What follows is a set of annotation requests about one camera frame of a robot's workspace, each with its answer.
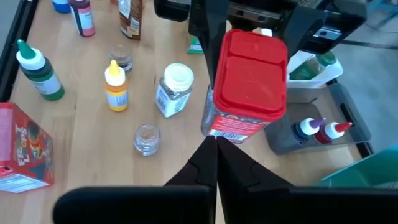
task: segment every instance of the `red lid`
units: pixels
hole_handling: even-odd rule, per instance
[[[275,121],[286,111],[287,47],[277,38],[230,30],[223,39],[213,101],[237,116]]]

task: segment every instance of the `white container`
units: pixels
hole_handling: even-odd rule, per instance
[[[336,63],[327,66],[325,71],[321,72],[321,74],[315,76],[311,80],[290,80],[290,72],[293,72],[299,65],[304,63],[313,55],[314,54],[299,50],[295,55],[293,55],[293,57],[290,58],[290,61],[287,64],[287,88],[319,88],[326,82],[343,74],[343,67],[338,59],[336,59]]]

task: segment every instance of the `yellow glue bottle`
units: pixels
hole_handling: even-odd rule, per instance
[[[124,70],[115,60],[105,70],[105,90],[109,107],[114,111],[123,111],[128,106],[128,82]]]

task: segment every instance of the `gray floor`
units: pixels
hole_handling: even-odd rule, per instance
[[[0,50],[19,1],[1,0],[1,3]],[[377,12],[367,23],[374,26],[385,15],[385,12]],[[398,45],[398,18],[381,31],[362,26],[347,39]],[[380,151],[398,144],[398,50],[338,45],[334,51],[344,68],[338,81],[347,87],[368,125],[373,149]]]

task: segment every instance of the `white bottle cap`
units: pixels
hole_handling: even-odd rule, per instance
[[[19,65],[26,70],[41,69],[45,65],[45,58],[39,50],[33,47],[32,50],[36,53],[35,57],[32,59],[25,59],[22,57],[20,51],[17,52],[17,60],[19,62]]]
[[[115,60],[112,60],[111,65],[105,70],[105,80],[111,86],[121,86],[126,81],[123,68],[119,67]]]
[[[342,137],[344,135],[344,131],[342,131],[342,132],[336,131],[335,126],[337,124],[338,124],[337,122],[332,122],[332,123],[327,124],[325,126],[325,133],[331,139],[340,138],[340,137]]]
[[[319,127],[313,128],[310,125],[310,122],[313,121],[313,118],[307,118],[305,120],[303,120],[302,122],[300,122],[300,128],[303,131],[304,134],[306,135],[313,135],[317,132],[319,132]]]
[[[193,72],[186,65],[172,63],[164,70],[164,83],[172,91],[185,91],[193,83]]]

